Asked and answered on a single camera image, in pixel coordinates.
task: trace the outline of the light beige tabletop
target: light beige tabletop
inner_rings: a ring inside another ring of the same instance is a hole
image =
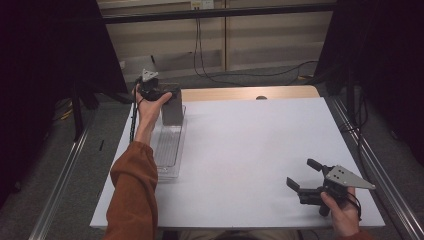
[[[183,102],[214,100],[249,100],[264,96],[267,99],[316,98],[318,91],[314,86],[272,86],[183,89]]]

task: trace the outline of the transparent tray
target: transparent tray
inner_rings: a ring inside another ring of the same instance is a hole
[[[185,118],[182,126],[164,126],[162,116],[159,116],[151,139],[159,180],[178,177],[186,128]]]

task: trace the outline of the metal bar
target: metal bar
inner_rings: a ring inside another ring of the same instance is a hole
[[[346,122],[349,128],[353,128],[353,126],[349,122],[349,117],[346,115],[346,107],[342,103],[340,99],[334,100],[334,105],[343,119]],[[356,131],[350,131],[351,137],[353,140],[358,143],[359,135]],[[396,186],[393,184],[389,175],[384,170],[377,156],[372,151],[370,145],[365,140],[363,136],[361,136],[361,152],[363,158],[366,160],[368,166],[376,177],[379,187],[384,191],[390,203],[392,204],[394,210],[396,211],[399,219],[402,221],[405,229],[408,231],[410,237],[412,239],[420,240],[424,239],[424,231],[420,225],[419,220],[415,216],[415,213],[412,211],[409,204],[402,197],[401,193],[398,191]]]
[[[72,170],[84,146],[85,139],[87,138],[88,134],[88,129],[94,121],[95,113],[96,111],[91,112],[84,132],[82,133],[78,142],[75,142],[73,144],[72,149],[65,162],[65,165],[62,169],[62,172],[60,173],[59,178],[56,181],[56,185],[54,186],[50,197],[46,205],[44,206],[43,212],[38,217],[37,223],[35,224],[35,227],[31,232],[29,240],[43,240],[46,238],[50,225],[53,222],[54,215],[56,214],[56,211],[59,207],[62,195],[65,192],[66,186],[68,185]]]
[[[287,6],[277,6],[277,7],[262,7],[262,8],[226,8],[226,9],[206,9],[206,10],[197,10],[197,11],[190,10],[190,11],[150,13],[150,14],[106,15],[106,16],[103,16],[103,19],[101,19],[101,21],[103,21],[103,23],[105,24],[119,24],[119,23],[134,23],[134,22],[198,19],[198,18],[327,12],[327,11],[333,11],[335,6],[336,6],[336,3],[322,3],[322,4],[302,4],[302,5],[287,5]],[[90,19],[76,20],[76,21],[90,21]]]

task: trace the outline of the white tabletop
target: white tabletop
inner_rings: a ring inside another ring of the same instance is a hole
[[[319,206],[301,205],[285,184],[323,183],[308,158],[359,170],[322,98],[186,102],[187,130],[179,177],[156,189],[159,227],[198,229],[331,226]],[[115,159],[128,145],[126,126]],[[91,226],[105,227],[110,179]],[[357,190],[361,226],[384,226],[368,190]]]

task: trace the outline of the wall outlet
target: wall outlet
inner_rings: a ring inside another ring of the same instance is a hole
[[[203,8],[202,9],[214,9],[213,0],[202,0]]]
[[[200,10],[203,8],[201,0],[191,1],[191,10]]]

